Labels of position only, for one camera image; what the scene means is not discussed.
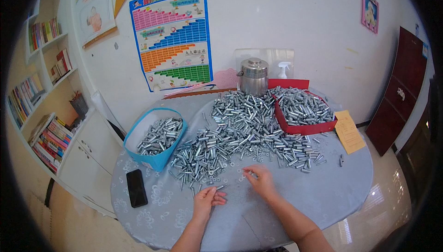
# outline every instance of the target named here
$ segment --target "paper document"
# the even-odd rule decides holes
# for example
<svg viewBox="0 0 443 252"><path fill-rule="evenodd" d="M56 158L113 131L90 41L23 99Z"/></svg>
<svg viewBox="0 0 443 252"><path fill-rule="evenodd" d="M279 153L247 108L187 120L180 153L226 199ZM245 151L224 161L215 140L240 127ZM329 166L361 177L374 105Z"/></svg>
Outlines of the paper document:
<svg viewBox="0 0 443 252"><path fill-rule="evenodd" d="M335 116L338 121L335 124L335 131L340 138L341 144L345 147L346 153L351 154L366 146L362 136L357 130L354 121L349 115L349 111L336 111Z"/></svg>

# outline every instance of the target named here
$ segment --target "bookshelf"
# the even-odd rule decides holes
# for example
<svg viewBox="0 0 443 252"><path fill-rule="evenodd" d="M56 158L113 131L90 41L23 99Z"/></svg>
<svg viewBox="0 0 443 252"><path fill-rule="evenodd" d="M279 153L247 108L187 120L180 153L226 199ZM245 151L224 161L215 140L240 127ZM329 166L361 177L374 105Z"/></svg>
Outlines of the bookshelf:
<svg viewBox="0 0 443 252"><path fill-rule="evenodd" d="M57 174L53 174L51 170L41 162L40 158L27 143L27 140L30 137L31 131L46 114L55 112L55 116L58 116L67 124L71 124L78 117L78 114L69 103L69 100L72 99L75 91L89 95L88 91L82 87L81 76L74 53L70 52L71 48L74 48L72 45L75 45L75 41L73 41L73 39L69 41L67 12L66 6L63 4L67 1L69 0L36 0L29 17L23 23L23 29L20 32L16 44L17 48L11 61L12 72L9 74L8 92L6 93L6 96L10 95L14 87L23 83L27 77L34 75L37 75L42 89L46 91L38 102L33 105L33 109L28 112L26 119L22 122L22 126L19 126L19 124L15 122L14 114L8 102L6 102L6 106L13 127L26 150L29 151L41 168L53 178L57 177ZM42 41L36 50L31 51L29 42L30 26L36 23L47 22L53 18L57 18L60 34L51 40L48 39L46 43ZM67 50L72 69L53 83L51 81L51 68L55 66L58 61L58 53L64 49ZM77 129L74 138L79 132L80 128Z"/></svg>
<svg viewBox="0 0 443 252"><path fill-rule="evenodd" d="M5 99L10 122L8 123L7 137L13 139L10 142L13 145L10 147L11 159L14 161L17 157L25 156L26 160L35 161L49 177L76 199L103 215L115 218L110 203L111 197L108 186L112 178L111 173L115 163L113 161L117 159L122 144L116 141L111 126L94 109L88 99L90 89L88 88L89 85L85 85L88 82L87 73L78 53L79 45L72 25L72 19L75 17L72 15L70 8L71 2L72 0L36 0L28 18L23 22L23 28L16 40L8 74L6 98L11 94L12 89L21 86L30 76L33 76L35 80L38 78L41 84L38 89L44 89L45 93L40 97L40 100L33 100L33 104L35 104L27 111L27 117L25 120L20 118L19 122L15 121L13 114L13 111L16 112L14 107L17 105L13 104L11 108L7 99ZM58 34L56 36L52 35L52 39L45 39L47 42L44 43L43 41L36 50L30 49L29 28L34 24L42 24L53 18L57 19L59 25ZM58 62L57 55L64 49L67 50L72 69L53 83L54 77L51 76L51 69ZM67 124L71 124L78 117L69 102L76 91L83 94L89 106L89 111L80 125L76 127L75 132L73 131L73 137L64 150L60 165L57 171L53 172L27 141L32 130L47 114L55 113L55 116ZM36 91L31 91L31 93L28 91L27 93L30 97ZM17 134L18 138L12 136L14 133ZM92 150L88 151L90 154L87 154L86 150L77 149L77 146L87 145L86 143L92 147ZM22 150L26 151L25 155L19 155L17 152Z"/></svg>

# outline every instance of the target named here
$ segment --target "red cardboard box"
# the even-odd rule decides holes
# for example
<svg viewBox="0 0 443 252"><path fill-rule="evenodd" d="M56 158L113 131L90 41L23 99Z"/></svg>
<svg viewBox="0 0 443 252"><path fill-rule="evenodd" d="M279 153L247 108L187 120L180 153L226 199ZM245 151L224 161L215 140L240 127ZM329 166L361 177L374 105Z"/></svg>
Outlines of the red cardboard box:
<svg viewBox="0 0 443 252"><path fill-rule="evenodd" d="M277 86L281 86L282 88L298 88L298 89L308 89L309 88L309 80L297 80L297 79L269 79L268 88L275 88ZM319 134L330 132L334 129L335 124L337 123L337 118L331 122L325 122L315 125L302 125L302 126L289 126L286 123L283 112L280 109L279 104L275 103L275 117L277 117L277 121L280 124L281 129L287 134Z"/></svg>

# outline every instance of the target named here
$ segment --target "pink picture frame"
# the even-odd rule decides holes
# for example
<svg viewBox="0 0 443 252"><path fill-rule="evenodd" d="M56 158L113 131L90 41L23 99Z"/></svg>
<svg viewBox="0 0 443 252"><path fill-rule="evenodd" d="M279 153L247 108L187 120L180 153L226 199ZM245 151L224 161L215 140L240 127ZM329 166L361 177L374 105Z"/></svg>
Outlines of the pink picture frame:
<svg viewBox="0 0 443 252"><path fill-rule="evenodd" d="M377 34L380 17L380 7L376 0L362 0L362 24Z"/></svg>

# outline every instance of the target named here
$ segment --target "pile of metal parts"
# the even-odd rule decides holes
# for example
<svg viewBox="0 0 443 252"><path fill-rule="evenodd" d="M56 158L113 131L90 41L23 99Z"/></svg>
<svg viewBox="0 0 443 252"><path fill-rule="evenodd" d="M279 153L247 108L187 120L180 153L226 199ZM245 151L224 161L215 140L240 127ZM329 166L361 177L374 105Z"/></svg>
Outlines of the pile of metal parts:
<svg viewBox="0 0 443 252"><path fill-rule="evenodd" d="M281 111L290 126L313 125L333 121L334 113L320 98L298 88L270 90L274 94Z"/></svg>
<svg viewBox="0 0 443 252"><path fill-rule="evenodd" d="M308 108L314 115L319 113L321 103L311 105L313 98L302 94L298 89L282 89L276 87L268 90L267 94L261 98L245 95L240 91L229 91L224 97L221 93L218 99L214 100L214 105L210 116L217 124L216 129L211 129L205 125L204 129L199 129L197 136L193 140L186 141L178 148L178 153L174 154L171 166L178 169L174 174L169 173L176 179L181 180L183 185L189 183L189 188L195 194L196 186L198 191L202 188L202 183L208 185L220 182L218 176L226 171L228 164L236 166L231 161L234 153L239 153L240 160L243 157L251 156L253 161L263 162L266 157L272 161L271 153L277 156L279 168L292 167L301 168L302 172L311 172L313 164L320 165L326 162L318 149L313 148L309 136L285 134L278 124L274 115L275 99L272 94L278 95L277 99L281 106L293 112L293 107L303 105L301 108L305 113L300 112L300 122L322 122L325 118L331 118L328 108L324 108L325 115L314 118L313 121L306 121L307 116L311 116ZM210 122L202 113L204 120Z"/></svg>
<svg viewBox="0 0 443 252"><path fill-rule="evenodd" d="M171 147L183 129L181 118L160 119L149 126L143 140L137 146L140 155L157 155Z"/></svg>

